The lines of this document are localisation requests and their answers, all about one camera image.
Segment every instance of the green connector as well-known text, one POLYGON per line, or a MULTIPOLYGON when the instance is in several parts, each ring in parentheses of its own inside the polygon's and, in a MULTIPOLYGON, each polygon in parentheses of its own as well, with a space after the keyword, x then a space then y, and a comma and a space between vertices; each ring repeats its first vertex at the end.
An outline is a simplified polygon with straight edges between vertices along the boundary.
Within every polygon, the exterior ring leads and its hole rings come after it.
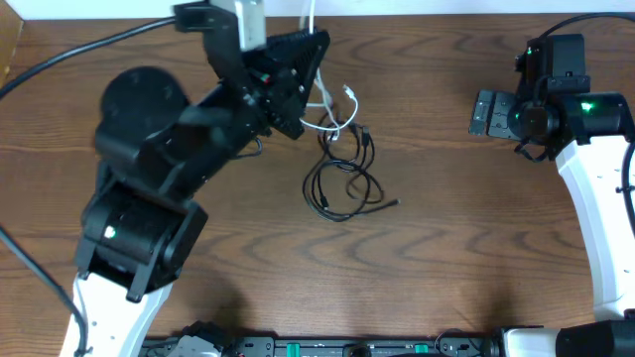
POLYGON ((287 357, 300 357, 300 343, 287 344, 287 357))
POLYGON ((428 353, 428 345, 427 344, 415 345, 415 353, 428 353))

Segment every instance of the white cord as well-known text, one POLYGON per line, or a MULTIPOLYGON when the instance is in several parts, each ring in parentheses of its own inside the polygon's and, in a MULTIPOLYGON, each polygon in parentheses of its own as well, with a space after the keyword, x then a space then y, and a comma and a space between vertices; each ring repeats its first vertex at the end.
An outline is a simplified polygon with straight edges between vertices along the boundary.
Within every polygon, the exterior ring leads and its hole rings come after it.
MULTIPOLYGON (((308 2, 305 3, 303 16, 300 18, 300 27, 303 28, 305 26, 304 13, 307 9, 307 4, 310 4, 309 33, 313 34, 315 30, 315 26, 316 26, 316 0, 308 0, 308 2)), ((317 72, 316 72, 316 79, 314 80, 314 85, 321 92, 321 103, 308 103, 307 107, 308 108, 324 108, 326 110, 326 114, 328 115, 328 118, 330 119, 330 122, 334 125, 334 127, 321 127, 321 126, 306 122, 305 120, 301 120, 301 122, 309 128, 335 132, 333 135, 330 136, 330 140, 337 141, 337 139, 339 139, 339 131, 341 129, 345 129, 350 123, 352 123, 353 119, 357 115, 357 111, 359 110, 359 101, 355 97, 355 93, 353 92, 353 90, 344 84, 344 92, 348 95, 348 97, 352 101, 355 102, 355 110, 353 111, 353 114, 348 118, 348 120, 346 120, 346 122, 343 125, 339 125, 337 123, 337 120, 335 119, 335 115, 333 114, 333 111, 331 110, 331 106, 333 104, 332 96, 326 89, 326 86, 324 85, 324 82, 321 79, 321 71, 319 70, 319 68, 317 69, 317 72)))

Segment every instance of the wooden tabletop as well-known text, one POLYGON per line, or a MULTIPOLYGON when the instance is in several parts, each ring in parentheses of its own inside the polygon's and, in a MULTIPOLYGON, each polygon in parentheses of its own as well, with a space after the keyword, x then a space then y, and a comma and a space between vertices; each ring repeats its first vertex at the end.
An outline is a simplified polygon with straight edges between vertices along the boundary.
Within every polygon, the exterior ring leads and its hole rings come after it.
MULTIPOLYGON (((332 37, 325 83, 355 90, 358 121, 377 145, 372 174, 402 204, 323 221, 301 190, 320 155, 315 132, 263 139, 262 157, 230 163, 197 194, 209 220, 151 334, 198 319, 332 336, 591 322, 588 262, 555 164, 467 134, 478 90, 515 90, 514 56, 566 17, 317 19, 332 37)), ((11 75, 142 22, 27 22, 11 75)), ((268 24, 275 34, 298 21, 268 24)), ((568 30, 586 35, 594 91, 632 98, 635 28, 597 20, 568 30)), ((69 291, 79 216, 94 190, 100 96, 137 65, 166 68, 192 98, 216 83, 200 35, 167 28, 64 62, 0 103, 0 221, 69 291)), ((342 195, 344 178, 331 180, 342 195)), ((5 247, 0 283, 2 355, 58 355, 68 312, 5 247)))

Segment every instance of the white wall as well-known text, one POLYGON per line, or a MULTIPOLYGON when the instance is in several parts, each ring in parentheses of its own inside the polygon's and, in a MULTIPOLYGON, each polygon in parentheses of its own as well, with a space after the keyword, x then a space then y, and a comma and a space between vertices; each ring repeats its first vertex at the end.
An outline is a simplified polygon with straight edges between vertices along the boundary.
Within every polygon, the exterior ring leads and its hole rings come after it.
MULTIPOLYGON (((158 18, 191 0, 7 0, 25 20, 158 18)), ((305 0, 265 0, 268 16, 299 16, 305 0)), ((635 0, 317 0, 317 14, 635 12, 635 0)))

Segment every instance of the white cable connector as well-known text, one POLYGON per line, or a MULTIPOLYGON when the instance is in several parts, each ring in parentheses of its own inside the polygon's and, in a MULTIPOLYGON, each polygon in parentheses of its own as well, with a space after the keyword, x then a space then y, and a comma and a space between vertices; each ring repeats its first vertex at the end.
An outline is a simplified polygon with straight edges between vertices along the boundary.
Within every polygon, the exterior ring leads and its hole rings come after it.
MULTIPOLYGON (((315 18, 316 18, 316 0, 308 0, 305 3, 305 9, 303 11, 302 17, 300 18, 300 27, 303 28, 305 25, 305 21, 304 21, 304 13, 307 9, 307 5, 310 4, 310 9, 309 9, 309 33, 312 34, 314 32, 314 27, 315 27, 315 18)), ((353 92, 353 90, 348 87, 347 85, 344 84, 344 92, 346 93, 346 95, 348 95, 348 97, 355 102, 355 110, 353 111, 353 114, 348 118, 348 120, 346 120, 346 122, 343 125, 339 125, 339 123, 337 122, 337 120, 335 119, 335 115, 333 114, 333 111, 331 109, 332 105, 333 105, 333 99, 332 96, 330 95, 330 93, 328 92, 328 90, 326 89, 326 86, 324 85, 324 82, 321 80, 321 72, 319 70, 319 68, 317 69, 316 72, 316 79, 314 80, 314 85, 317 87, 317 89, 319 89, 319 91, 321 92, 321 103, 307 103, 307 108, 324 108, 324 110, 326 110, 326 114, 328 115, 328 119, 330 119, 330 122, 332 123, 332 125, 334 125, 334 127, 321 127, 315 124, 311 124, 309 122, 306 122, 305 120, 301 119, 301 122, 309 127, 309 128, 313 128, 316 130, 322 130, 322 131, 328 131, 328 132, 335 132, 333 135, 330 136, 330 140, 331 141, 337 141, 337 139, 339 139, 339 131, 341 129, 346 128, 350 123, 353 122, 355 116, 357 115, 357 111, 359 110, 359 101, 357 101, 357 98, 355 97, 355 92, 353 92)))

